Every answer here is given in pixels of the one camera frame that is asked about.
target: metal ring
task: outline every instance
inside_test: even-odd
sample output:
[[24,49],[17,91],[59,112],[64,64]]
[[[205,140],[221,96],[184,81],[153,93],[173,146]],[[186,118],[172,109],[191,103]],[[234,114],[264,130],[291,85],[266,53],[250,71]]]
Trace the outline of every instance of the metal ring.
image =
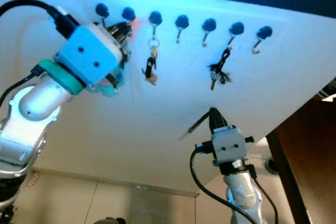
[[151,48],[151,47],[159,47],[159,45],[160,45],[160,42],[159,42],[159,40],[158,39],[156,39],[156,38],[152,38],[152,39],[150,39],[149,41],[148,41],[148,46]]

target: key ring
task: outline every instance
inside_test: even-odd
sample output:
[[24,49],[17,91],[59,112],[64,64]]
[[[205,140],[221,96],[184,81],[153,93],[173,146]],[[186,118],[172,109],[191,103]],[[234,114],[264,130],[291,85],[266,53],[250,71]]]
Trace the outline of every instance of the key ring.
[[210,77],[213,80],[218,80],[219,79],[219,73],[216,73],[216,71],[211,71]]
[[159,40],[157,39],[157,38],[152,38],[152,39],[150,39],[149,41],[148,41],[148,46],[150,47],[150,48],[152,48],[152,47],[159,47],[159,45],[160,45],[160,42],[159,42]]

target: black cable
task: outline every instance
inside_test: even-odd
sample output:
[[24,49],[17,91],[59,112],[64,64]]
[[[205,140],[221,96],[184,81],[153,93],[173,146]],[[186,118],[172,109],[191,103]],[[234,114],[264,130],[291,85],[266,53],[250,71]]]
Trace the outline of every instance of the black cable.
[[40,7],[42,9],[45,9],[47,12],[50,10],[51,6],[38,0],[12,0],[0,7],[0,17],[9,9],[12,9],[17,6],[25,6],[25,5],[30,5],[30,6],[36,6]]
[[222,71],[226,59],[230,56],[230,49],[226,48],[222,54],[222,58],[219,63],[210,65],[210,72],[214,75],[219,75],[219,82],[225,84],[226,82],[232,82],[229,73]]
[[227,121],[216,108],[209,110],[209,128],[211,134],[215,134],[215,130],[227,126]]
[[4,5],[0,6],[0,17],[9,9],[18,6],[36,6],[47,11],[47,13],[53,18],[56,25],[56,30],[59,31],[66,39],[68,39],[79,23],[69,14],[63,15],[60,11],[51,5],[48,5],[39,0],[12,0]]
[[32,79],[34,76],[36,76],[34,73],[31,73],[30,75],[28,75],[27,77],[23,78],[21,81],[18,81],[17,83],[15,83],[14,85],[10,86],[8,89],[5,90],[5,92],[2,94],[1,98],[0,98],[0,107],[3,104],[6,96],[13,90],[16,89],[17,87],[21,86],[22,84],[24,84],[25,82],[29,81],[30,79]]
[[248,215],[247,213],[245,213],[244,211],[242,211],[240,208],[236,207],[235,205],[227,202],[226,200],[218,197],[217,195],[213,194],[212,192],[210,192],[208,189],[206,189],[202,183],[198,180],[196,173],[195,173],[195,168],[194,168],[194,158],[195,155],[198,153],[198,150],[195,149],[193,151],[193,153],[190,156],[190,171],[191,174],[193,176],[193,179],[196,183],[196,185],[204,192],[206,193],[208,196],[212,197],[213,199],[219,201],[220,203],[224,204],[225,206],[231,208],[234,211],[237,211],[238,213],[240,213],[241,215],[243,215],[246,219],[248,219],[252,224],[258,224],[250,215]]
[[275,224],[279,223],[279,217],[278,217],[278,210],[277,207],[275,206],[274,202],[271,200],[271,198],[269,197],[269,195],[265,192],[265,190],[262,188],[262,186],[259,184],[257,178],[253,178],[254,182],[256,183],[256,185],[259,187],[260,191],[262,191],[262,193],[266,196],[266,198],[268,199],[268,201],[271,203],[273,210],[274,210],[274,215],[275,215]]
[[189,133],[192,133],[207,117],[209,116],[209,112],[206,112],[193,126],[191,126],[188,130]]

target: keychain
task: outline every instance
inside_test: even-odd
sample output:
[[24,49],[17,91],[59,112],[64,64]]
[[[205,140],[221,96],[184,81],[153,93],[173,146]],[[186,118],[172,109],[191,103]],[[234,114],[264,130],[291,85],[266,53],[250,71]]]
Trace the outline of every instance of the keychain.
[[152,85],[156,85],[157,76],[152,72],[152,67],[156,70],[156,58],[158,56],[157,46],[151,47],[151,56],[147,59],[146,71],[142,70],[142,73],[146,76],[146,81],[150,82]]
[[225,84],[226,82],[231,82],[230,76],[228,73],[222,72],[222,68],[224,66],[224,63],[226,59],[230,56],[230,49],[226,48],[222,54],[222,58],[220,59],[219,63],[210,65],[210,71],[211,71],[211,90],[214,90],[215,83],[217,80],[221,84]]

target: key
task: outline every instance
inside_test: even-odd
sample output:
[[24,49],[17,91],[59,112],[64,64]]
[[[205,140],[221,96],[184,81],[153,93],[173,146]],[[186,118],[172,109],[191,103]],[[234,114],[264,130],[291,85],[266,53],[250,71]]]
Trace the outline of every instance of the key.
[[153,57],[153,59],[154,59],[153,65],[154,65],[155,70],[156,70],[156,58],[157,58],[157,56],[158,56],[157,47],[152,46],[151,47],[151,57]]
[[215,71],[212,71],[211,72],[211,80],[212,80],[212,83],[211,83],[211,90],[214,90],[215,88],[215,83],[216,81],[219,79],[219,73],[216,73]]

